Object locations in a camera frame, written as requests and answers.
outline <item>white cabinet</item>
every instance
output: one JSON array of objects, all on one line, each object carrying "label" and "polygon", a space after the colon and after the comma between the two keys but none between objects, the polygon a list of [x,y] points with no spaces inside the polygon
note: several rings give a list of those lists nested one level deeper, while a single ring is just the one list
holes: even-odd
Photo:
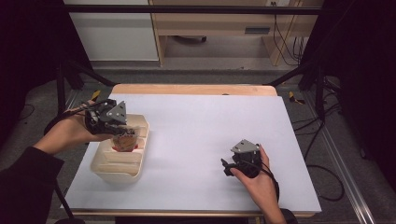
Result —
[{"label": "white cabinet", "polygon": [[[148,5],[147,0],[64,0],[67,5]],[[91,61],[158,61],[149,13],[70,13]]]}]

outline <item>white table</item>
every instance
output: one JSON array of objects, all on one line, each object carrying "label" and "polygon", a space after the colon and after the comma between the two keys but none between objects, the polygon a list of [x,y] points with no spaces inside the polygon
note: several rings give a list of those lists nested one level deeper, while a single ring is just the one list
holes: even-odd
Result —
[{"label": "white table", "polygon": [[280,207],[297,216],[321,211],[281,97],[114,92],[109,98],[125,101],[127,113],[144,115],[150,125],[142,174],[133,184],[103,181],[90,171],[98,147],[90,143],[66,195],[74,214],[259,216],[220,162],[230,161],[230,149],[244,138],[263,144],[280,186]]}]

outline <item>food item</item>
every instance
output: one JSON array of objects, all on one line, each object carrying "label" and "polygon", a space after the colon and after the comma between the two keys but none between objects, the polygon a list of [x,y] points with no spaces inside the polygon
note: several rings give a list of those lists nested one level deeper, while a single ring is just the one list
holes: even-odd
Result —
[{"label": "food item", "polygon": [[139,137],[140,128],[125,126],[127,132],[115,135],[112,138],[113,149],[118,152],[131,152],[138,148],[137,138]]}]

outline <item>human hand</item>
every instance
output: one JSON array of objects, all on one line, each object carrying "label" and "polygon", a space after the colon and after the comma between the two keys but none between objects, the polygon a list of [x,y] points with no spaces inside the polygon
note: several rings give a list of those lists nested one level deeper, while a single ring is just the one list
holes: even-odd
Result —
[{"label": "human hand", "polygon": [[87,142],[101,142],[112,134],[91,134],[85,127],[85,111],[57,122],[33,147],[54,155]]},{"label": "human hand", "polygon": [[[260,145],[262,162],[265,164],[262,169],[269,172],[270,162],[262,145]],[[257,204],[264,214],[266,223],[286,223],[276,198],[274,181],[265,172],[260,172],[256,177],[249,178],[236,168],[230,170],[247,189],[253,202]]]}]

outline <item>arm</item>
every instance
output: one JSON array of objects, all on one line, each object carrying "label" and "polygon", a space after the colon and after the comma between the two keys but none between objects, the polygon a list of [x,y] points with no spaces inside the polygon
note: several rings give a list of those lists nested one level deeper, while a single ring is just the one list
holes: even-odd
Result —
[{"label": "arm", "polygon": [[91,141],[103,141],[111,134],[92,135],[77,114],[63,119],[28,147],[8,169],[0,172],[0,223],[46,223],[52,192],[63,161],[58,152]]},{"label": "arm", "polygon": [[[260,153],[262,155],[262,162],[267,167],[270,167],[268,156],[265,154],[262,146],[260,146]],[[235,175],[247,188],[247,191],[254,203],[262,210],[266,223],[286,223],[279,205],[277,204],[276,190],[270,176],[264,172],[260,172],[255,178],[248,178],[235,168],[232,168],[231,172],[233,172],[233,175]]]}]

